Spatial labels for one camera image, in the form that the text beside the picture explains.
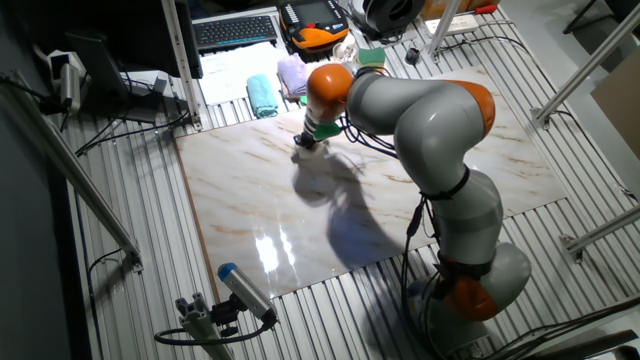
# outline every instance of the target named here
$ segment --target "monitor stand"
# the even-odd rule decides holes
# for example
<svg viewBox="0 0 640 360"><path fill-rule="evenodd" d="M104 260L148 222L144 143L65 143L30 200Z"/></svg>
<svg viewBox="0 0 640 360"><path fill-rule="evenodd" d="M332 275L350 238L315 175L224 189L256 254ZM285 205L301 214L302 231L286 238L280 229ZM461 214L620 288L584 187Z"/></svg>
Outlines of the monitor stand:
<svg viewBox="0 0 640 360"><path fill-rule="evenodd" d="M70 31L67 39L78 54L80 61L91 75L87 95L82 99L81 112L109 118L155 123L165 98L164 87L148 94L130 93L120 75L115 59L106 46L107 38L96 32ZM178 100L180 109L187 109L187 102Z"/></svg>

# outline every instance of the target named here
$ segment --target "black keyboard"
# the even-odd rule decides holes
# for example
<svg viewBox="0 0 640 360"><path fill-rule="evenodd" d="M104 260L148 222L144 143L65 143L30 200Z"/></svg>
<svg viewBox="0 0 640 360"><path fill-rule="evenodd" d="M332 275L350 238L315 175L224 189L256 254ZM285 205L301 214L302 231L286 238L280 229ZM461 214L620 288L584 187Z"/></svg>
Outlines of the black keyboard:
<svg viewBox="0 0 640 360"><path fill-rule="evenodd" d="M277 39L269 16L194 24L198 50L218 49Z"/></svg>

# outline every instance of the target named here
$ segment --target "box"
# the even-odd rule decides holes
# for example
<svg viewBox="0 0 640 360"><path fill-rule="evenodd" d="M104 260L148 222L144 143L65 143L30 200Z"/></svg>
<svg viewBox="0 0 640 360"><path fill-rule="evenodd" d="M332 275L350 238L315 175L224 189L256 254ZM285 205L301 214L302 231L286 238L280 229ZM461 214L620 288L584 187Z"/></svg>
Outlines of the box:
<svg viewBox="0 0 640 360"><path fill-rule="evenodd" d="M442 14L444 14L444 10L447 8L448 2L448 0L427 0L420 15L422 15L425 20L440 19ZM470 2L471 0L462 0L456 14L467 11Z"/></svg>
<svg viewBox="0 0 640 360"><path fill-rule="evenodd" d="M629 148L640 159L640 48L636 49L591 96Z"/></svg>
<svg viewBox="0 0 640 360"><path fill-rule="evenodd" d="M475 8L487 5L498 5L499 3L500 0L471 0L467 10L475 10Z"/></svg>

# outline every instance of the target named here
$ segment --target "marble slab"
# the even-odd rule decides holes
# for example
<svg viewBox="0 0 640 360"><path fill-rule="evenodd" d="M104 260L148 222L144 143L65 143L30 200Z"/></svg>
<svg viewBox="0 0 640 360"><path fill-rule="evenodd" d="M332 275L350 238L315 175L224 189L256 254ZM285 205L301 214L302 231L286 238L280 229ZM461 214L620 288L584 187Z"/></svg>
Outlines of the marble slab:
<svg viewBox="0 0 640 360"><path fill-rule="evenodd" d="M480 83L495 97L494 128L465 160L496 183L505 216L565 196L484 68L442 78ZM270 297L400 254L420 200L397 160L343 135L301 158L292 137L303 118L300 110L176 139L213 274L235 262ZM411 247L432 243L427 233L429 224Z"/></svg>

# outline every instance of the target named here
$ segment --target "metal grating floor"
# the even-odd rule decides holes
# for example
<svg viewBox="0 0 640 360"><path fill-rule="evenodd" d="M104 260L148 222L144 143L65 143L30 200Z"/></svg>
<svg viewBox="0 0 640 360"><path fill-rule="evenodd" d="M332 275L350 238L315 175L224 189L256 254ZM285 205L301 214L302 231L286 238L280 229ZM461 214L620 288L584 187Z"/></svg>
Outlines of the metal grating floor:
<svg viewBox="0 0 640 360"><path fill-rule="evenodd" d="M482 21L506 19L501 10L482 16ZM407 36L415 33L428 42L424 29L418 31L416 26L420 27L419 21ZM482 26L474 34L447 37L445 45L493 35L522 42L516 27L502 22ZM356 37L359 46L371 47L361 36ZM403 43L386 49L394 76L428 78L483 64L569 194L568 199L505 220L500 240L525 251L533 264L533 277L514 304L487 322L492 336L479 344L481 350L488 354L533 327L576 318L638 294L637 223L589 246L581 265L573 264L562 251L560 234L584 234L633 203L615 186L608 163L592 147L590 136L579 123L554 115L550 130L543 131L530 122L530 108L541 107L555 90L534 60L510 43L492 40L446 52L439 64L423 54L423 61L411 67L402 61L406 46ZM173 91L182 94L179 84L171 85ZM280 111L297 108L283 102ZM203 106L202 110L205 129L254 119L247 99ZM71 148L79 148L108 121L94 118L71 122L65 132ZM166 123L167 117L160 116L158 121ZM120 125L114 121L110 131L121 134L145 127L149 125ZM175 134L192 131L186 126ZM199 291L209 303L214 301L171 134L146 132L124 137L93 149L81 161L128 231L135 235L144 263L142 273L133 273L121 266L126 262L118 254L96 267L91 282L96 291L97 323L86 290L88 279L82 275L94 358L101 358L100 348L106 359L207 358L200 348L170 347L153 341L155 332L179 327L175 299L189 298ZM116 250L117 244L70 190L72 209L77 209L72 216L78 261L87 265ZM412 252L415 273L411 279L433 271L437 250L431 245ZM274 302L281 324L276 330L231 348L238 359L425 358L406 329L396 326L400 315L399 274L397 257L277 297ZM251 315L242 316L238 326L241 333L257 329Z"/></svg>

